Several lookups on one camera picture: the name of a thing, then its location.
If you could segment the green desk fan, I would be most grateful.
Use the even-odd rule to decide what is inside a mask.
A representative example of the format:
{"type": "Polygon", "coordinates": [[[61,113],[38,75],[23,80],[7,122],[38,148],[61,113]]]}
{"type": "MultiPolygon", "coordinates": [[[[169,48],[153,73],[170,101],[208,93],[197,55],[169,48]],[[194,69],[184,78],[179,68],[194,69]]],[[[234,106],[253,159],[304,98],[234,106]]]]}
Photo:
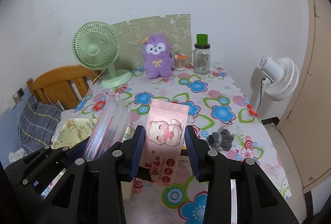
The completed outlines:
{"type": "Polygon", "coordinates": [[[72,51],[79,64],[85,68],[108,71],[108,75],[101,79],[101,85],[106,89],[122,86],[132,79],[129,70],[115,69],[120,41],[111,25],[99,21],[84,24],[73,37],[72,51]]]}

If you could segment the crumpled white cloth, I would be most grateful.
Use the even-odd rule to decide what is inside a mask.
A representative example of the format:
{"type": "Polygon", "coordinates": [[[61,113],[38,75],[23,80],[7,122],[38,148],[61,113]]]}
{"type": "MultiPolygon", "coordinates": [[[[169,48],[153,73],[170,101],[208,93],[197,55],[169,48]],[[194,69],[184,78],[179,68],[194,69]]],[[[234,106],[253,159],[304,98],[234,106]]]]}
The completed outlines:
{"type": "Polygon", "coordinates": [[[26,151],[23,148],[20,148],[16,152],[10,152],[8,155],[8,160],[10,163],[14,163],[27,155],[28,154],[26,153],[26,151]]]}

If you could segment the floral tablecloth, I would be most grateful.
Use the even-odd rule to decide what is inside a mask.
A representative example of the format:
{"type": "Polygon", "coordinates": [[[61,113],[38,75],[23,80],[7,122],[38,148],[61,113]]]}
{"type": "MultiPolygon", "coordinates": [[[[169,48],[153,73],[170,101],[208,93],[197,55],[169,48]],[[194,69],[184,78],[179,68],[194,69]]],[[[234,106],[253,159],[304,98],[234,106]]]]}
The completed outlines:
{"type": "MultiPolygon", "coordinates": [[[[148,79],[143,69],[134,69],[132,79],[108,90],[92,87],[70,118],[98,119],[106,100],[119,96],[131,109],[125,137],[137,125],[144,125],[153,99],[189,107],[188,124],[200,139],[227,129],[233,136],[232,148],[223,155],[232,160],[254,159],[284,198],[291,196],[289,183],[276,149],[253,106],[229,74],[214,65],[207,75],[197,75],[188,65],[170,77],[148,79]]],[[[132,183],[131,199],[125,203],[128,223],[202,223],[207,184],[192,174],[188,158],[182,157],[171,187],[132,183]]]]}

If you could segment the grey plaid pillow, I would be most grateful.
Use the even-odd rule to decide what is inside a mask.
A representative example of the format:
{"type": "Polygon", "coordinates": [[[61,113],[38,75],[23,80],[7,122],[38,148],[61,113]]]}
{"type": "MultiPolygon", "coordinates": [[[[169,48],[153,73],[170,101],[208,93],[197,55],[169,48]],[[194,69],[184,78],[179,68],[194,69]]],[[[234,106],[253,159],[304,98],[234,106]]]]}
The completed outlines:
{"type": "Polygon", "coordinates": [[[28,155],[51,145],[61,112],[59,106],[43,104],[35,96],[30,96],[18,123],[20,147],[28,155]]]}

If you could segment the yellow fabric storage box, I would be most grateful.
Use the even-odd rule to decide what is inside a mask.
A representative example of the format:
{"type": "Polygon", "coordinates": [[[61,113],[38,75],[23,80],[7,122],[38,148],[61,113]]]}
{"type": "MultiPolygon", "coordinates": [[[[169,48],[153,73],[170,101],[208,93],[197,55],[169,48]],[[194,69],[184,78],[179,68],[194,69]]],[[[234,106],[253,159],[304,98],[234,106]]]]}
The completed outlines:
{"type": "Polygon", "coordinates": [[[61,121],[51,139],[51,148],[72,148],[90,137],[97,121],[93,118],[69,118],[65,122],[61,121]]]}

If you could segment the purple plush toy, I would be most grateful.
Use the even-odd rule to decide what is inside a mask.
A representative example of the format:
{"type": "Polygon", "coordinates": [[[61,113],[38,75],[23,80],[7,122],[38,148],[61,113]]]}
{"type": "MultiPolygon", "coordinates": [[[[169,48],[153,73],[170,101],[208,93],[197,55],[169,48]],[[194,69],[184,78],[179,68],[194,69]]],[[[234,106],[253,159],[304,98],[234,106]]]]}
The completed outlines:
{"type": "Polygon", "coordinates": [[[141,54],[144,58],[144,69],[148,79],[172,75],[174,59],[170,56],[170,45],[164,34],[152,35],[145,42],[141,54]]]}

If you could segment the white floor fan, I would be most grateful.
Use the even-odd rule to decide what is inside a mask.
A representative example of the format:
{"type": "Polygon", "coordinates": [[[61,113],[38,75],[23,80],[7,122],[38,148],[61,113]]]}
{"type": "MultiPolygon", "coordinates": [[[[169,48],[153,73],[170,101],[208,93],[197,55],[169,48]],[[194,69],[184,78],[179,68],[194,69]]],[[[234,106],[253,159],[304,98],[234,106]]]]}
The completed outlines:
{"type": "Polygon", "coordinates": [[[283,101],[293,94],[300,74],[291,58],[282,57],[275,61],[270,56],[263,56],[258,69],[266,76],[264,93],[271,100],[283,101]]]}

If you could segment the dark grey gloves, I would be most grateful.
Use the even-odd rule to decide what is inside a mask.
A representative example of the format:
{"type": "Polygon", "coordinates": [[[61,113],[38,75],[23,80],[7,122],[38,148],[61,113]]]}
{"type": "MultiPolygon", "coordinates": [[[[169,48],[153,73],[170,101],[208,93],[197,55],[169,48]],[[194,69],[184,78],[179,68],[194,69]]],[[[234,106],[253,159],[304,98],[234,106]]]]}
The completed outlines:
{"type": "Polygon", "coordinates": [[[234,136],[227,129],[220,129],[208,136],[207,142],[211,149],[228,152],[232,148],[234,136]]]}

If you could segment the clear plastic packet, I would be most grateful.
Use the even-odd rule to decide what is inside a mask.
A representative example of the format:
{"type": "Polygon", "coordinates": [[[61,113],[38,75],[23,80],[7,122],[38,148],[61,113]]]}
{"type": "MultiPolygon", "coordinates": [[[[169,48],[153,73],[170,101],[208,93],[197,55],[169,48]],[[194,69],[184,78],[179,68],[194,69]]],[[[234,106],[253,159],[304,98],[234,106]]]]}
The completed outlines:
{"type": "Polygon", "coordinates": [[[119,96],[110,96],[89,137],[83,158],[97,160],[116,142],[121,142],[129,121],[130,108],[119,96]]]}

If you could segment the small cup orange item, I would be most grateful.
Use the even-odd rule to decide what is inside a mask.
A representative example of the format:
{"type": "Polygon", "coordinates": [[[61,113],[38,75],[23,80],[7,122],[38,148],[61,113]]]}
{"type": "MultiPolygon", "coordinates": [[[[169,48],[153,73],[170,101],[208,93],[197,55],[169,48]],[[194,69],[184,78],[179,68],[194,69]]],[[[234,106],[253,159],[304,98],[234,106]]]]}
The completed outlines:
{"type": "Polygon", "coordinates": [[[181,53],[175,53],[174,55],[174,67],[178,71],[182,71],[186,67],[186,60],[188,59],[188,56],[181,54],[181,53]]]}

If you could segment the glass jar green lid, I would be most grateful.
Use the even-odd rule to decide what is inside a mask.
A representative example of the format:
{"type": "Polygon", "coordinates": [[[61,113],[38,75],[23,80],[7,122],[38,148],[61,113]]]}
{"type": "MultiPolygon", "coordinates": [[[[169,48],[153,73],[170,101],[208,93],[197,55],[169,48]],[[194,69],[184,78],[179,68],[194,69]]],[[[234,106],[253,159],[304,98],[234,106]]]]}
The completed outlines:
{"type": "Polygon", "coordinates": [[[210,44],[207,34],[197,34],[194,45],[194,73],[207,75],[210,71],[210,44]]]}

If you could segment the beige wardrobe door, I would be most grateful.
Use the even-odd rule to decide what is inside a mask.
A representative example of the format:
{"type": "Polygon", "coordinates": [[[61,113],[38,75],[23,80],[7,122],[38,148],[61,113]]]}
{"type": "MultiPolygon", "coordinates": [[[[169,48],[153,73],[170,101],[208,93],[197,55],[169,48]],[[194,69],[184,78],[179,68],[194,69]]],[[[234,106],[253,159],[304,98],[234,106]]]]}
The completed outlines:
{"type": "Polygon", "coordinates": [[[303,192],[330,177],[330,2],[308,0],[307,47],[297,89],[278,124],[303,192]]]}

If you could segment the green patterned backboard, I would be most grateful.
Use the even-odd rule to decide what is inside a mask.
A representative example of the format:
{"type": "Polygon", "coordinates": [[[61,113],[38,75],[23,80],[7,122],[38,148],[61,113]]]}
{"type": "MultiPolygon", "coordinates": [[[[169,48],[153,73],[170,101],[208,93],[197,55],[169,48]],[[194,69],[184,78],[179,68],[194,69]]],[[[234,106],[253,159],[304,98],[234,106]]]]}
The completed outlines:
{"type": "Polygon", "coordinates": [[[181,53],[192,60],[191,15],[174,14],[152,16],[113,25],[120,41],[116,69],[137,69],[144,66],[141,54],[147,37],[164,34],[172,54],[181,53]]]}

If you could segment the pink cat wet wipes pack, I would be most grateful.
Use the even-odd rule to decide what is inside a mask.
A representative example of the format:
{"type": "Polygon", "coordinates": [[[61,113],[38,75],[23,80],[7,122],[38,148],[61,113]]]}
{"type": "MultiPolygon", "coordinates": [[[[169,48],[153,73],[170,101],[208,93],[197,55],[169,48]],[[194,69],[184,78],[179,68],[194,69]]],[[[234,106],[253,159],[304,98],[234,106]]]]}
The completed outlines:
{"type": "Polygon", "coordinates": [[[153,99],[145,127],[139,178],[170,187],[178,166],[189,107],[153,99]]]}

